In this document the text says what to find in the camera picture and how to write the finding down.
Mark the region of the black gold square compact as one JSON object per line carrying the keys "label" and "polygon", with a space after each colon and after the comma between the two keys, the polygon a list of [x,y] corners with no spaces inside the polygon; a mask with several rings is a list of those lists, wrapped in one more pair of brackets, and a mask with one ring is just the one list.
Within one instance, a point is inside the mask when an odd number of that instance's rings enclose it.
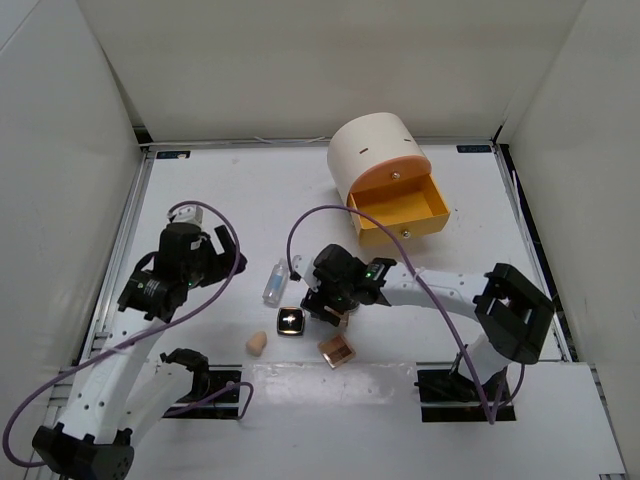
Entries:
{"label": "black gold square compact", "polygon": [[276,327],[280,336],[302,336],[305,330],[306,316],[301,308],[282,307],[278,310]]}

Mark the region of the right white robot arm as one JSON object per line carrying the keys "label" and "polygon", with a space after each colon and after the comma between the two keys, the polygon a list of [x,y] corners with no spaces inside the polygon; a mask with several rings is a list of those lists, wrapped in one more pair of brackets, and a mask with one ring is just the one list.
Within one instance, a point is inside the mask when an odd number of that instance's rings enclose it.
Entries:
{"label": "right white robot arm", "polygon": [[450,371],[420,385],[439,401],[477,402],[478,393],[510,364],[536,364],[555,314],[551,300],[505,263],[486,274],[412,272],[390,258],[365,263],[331,244],[313,259],[295,257],[292,266],[308,287],[302,308],[334,326],[364,305],[423,307],[477,322],[480,336]]}

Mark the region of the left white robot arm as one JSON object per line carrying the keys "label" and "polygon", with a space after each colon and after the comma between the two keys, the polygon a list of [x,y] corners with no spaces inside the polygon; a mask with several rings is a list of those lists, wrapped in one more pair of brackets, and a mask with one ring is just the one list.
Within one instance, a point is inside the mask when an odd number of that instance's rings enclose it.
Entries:
{"label": "left white robot arm", "polygon": [[123,479],[135,448],[176,403],[194,408],[211,391],[205,355],[178,348],[160,356],[160,368],[141,388],[134,386],[151,349],[170,327],[190,290],[220,284],[244,271],[235,232],[214,230],[217,251],[196,220],[170,221],[157,250],[135,265],[117,300],[107,341],[89,360],[89,374],[66,410],[32,440],[45,466],[69,479]]}

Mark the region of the beige foundation bottle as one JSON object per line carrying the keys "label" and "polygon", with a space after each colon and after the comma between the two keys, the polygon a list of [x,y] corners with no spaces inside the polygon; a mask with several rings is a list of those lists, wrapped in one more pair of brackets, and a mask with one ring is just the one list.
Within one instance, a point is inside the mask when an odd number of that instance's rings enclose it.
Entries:
{"label": "beige foundation bottle", "polygon": [[350,313],[344,312],[340,313],[335,310],[327,310],[327,322],[336,328],[346,329],[349,325],[350,321]]}

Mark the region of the yellow drawer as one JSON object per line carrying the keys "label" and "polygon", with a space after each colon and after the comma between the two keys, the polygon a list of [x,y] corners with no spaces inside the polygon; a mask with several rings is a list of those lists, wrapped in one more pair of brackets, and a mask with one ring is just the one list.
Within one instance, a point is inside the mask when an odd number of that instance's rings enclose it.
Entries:
{"label": "yellow drawer", "polygon": [[371,216],[400,240],[438,233],[450,216],[431,174],[350,193],[347,206]]}

